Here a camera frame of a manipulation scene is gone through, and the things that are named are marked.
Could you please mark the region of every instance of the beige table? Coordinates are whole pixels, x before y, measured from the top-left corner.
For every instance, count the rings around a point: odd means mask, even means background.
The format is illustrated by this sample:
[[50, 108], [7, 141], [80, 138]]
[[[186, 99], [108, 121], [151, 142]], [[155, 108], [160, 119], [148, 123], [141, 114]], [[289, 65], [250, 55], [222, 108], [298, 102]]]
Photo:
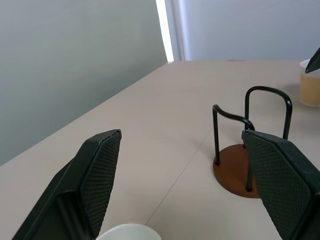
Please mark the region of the beige table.
[[[54, 174], [92, 135], [122, 130], [114, 188], [101, 233], [140, 223], [163, 240], [280, 239], [261, 200], [229, 193], [213, 175], [212, 105], [244, 115], [247, 89], [279, 88], [293, 102], [289, 140], [320, 169], [320, 109], [299, 103], [295, 61], [167, 64], [0, 167], [0, 234], [11, 239]], [[250, 119], [282, 135], [285, 103], [256, 91]], [[220, 147], [243, 125], [219, 118]]]

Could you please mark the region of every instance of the white wall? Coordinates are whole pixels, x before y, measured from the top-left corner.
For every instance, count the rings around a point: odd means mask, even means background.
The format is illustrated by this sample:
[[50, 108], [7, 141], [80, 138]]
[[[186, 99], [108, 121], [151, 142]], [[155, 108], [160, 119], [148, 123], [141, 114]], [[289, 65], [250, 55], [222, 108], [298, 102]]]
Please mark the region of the white wall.
[[166, 62], [156, 0], [0, 0], [0, 165]]
[[189, 60], [303, 60], [320, 47], [320, 0], [173, 1]]

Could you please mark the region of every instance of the gray wall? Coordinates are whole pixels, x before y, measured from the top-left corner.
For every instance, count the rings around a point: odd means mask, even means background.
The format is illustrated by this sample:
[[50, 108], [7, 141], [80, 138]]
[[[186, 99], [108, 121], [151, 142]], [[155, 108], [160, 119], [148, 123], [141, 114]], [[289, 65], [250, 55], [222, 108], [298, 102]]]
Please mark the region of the gray wall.
[[0, 0], [0, 165], [166, 62], [155, 0]]
[[173, 0], [189, 60], [303, 60], [320, 48], [320, 0]]

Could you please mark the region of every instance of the brown circular base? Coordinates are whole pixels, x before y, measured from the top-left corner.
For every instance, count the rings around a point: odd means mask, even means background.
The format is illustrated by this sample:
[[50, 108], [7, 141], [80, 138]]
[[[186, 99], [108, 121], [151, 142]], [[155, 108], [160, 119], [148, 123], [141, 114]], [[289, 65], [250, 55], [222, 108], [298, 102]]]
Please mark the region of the brown circular base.
[[220, 151], [220, 165], [213, 163], [214, 176], [229, 192], [245, 198], [259, 199], [254, 176], [252, 191], [246, 190], [248, 164], [248, 152], [242, 144], [228, 146]]

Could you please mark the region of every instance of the black metal rod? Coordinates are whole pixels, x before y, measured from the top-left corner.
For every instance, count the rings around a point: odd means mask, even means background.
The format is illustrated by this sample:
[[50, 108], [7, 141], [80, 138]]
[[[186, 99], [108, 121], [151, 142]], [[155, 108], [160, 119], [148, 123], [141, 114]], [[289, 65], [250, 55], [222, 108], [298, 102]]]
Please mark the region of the black metal rod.
[[[212, 107], [212, 115], [213, 115], [213, 133], [214, 133], [214, 146], [215, 146], [215, 160], [214, 160], [214, 164], [216, 164], [217, 166], [220, 165], [220, 153], [219, 153], [219, 133], [218, 133], [218, 114], [224, 116], [227, 119], [232, 119], [232, 120], [236, 120], [239, 122], [242, 122], [245, 124], [245, 126], [247, 126], [248, 129], [250, 130], [255, 130], [254, 125], [252, 124], [251, 121], [249, 121], [249, 119], [243, 117], [243, 116], [238, 116], [238, 115], [234, 115], [231, 113], [228, 113], [226, 111], [223, 111], [217, 104], [213, 105]], [[250, 167], [250, 164], [248, 165], [248, 175], [247, 175], [247, 182], [246, 182], [246, 190], [248, 192], [252, 191], [252, 181], [253, 181], [253, 174], [252, 174], [252, 170]]]
[[286, 106], [286, 112], [285, 112], [285, 121], [284, 121], [284, 129], [283, 129], [283, 139], [288, 139], [289, 130], [290, 130], [290, 123], [291, 123], [291, 117], [292, 117], [292, 102], [290, 97], [284, 93], [283, 91], [280, 91], [278, 89], [275, 89], [273, 87], [268, 86], [254, 86], [251, 87], [245, 94], [245, 109], [244, 109], [244, 117], [246, 119], [249, 119], [249, 103], [250, 103], [250, 94], [255, 90], [261, 90], [266, 91], [270, 93], [277, 94], [281, 96], [284, 99], [285, 106]]

